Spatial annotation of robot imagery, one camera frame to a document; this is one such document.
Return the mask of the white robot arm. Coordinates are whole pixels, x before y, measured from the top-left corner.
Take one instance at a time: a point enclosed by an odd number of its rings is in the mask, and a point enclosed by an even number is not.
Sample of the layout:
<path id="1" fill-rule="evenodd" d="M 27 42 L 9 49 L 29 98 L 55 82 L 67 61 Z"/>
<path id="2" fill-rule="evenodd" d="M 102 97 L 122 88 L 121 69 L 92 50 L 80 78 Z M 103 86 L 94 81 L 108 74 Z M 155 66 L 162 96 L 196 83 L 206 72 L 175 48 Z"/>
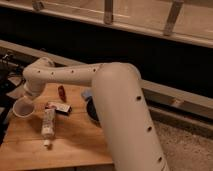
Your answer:
<path id="1" fill-rule="evenodd" d="M 48 83 L 89 86 L 116 171 L 170 171 L 143 91 L 138 69 L 111 62 L 56 67 L 48 58 L 28 65 L 23 76 L 34 99 Z"/>

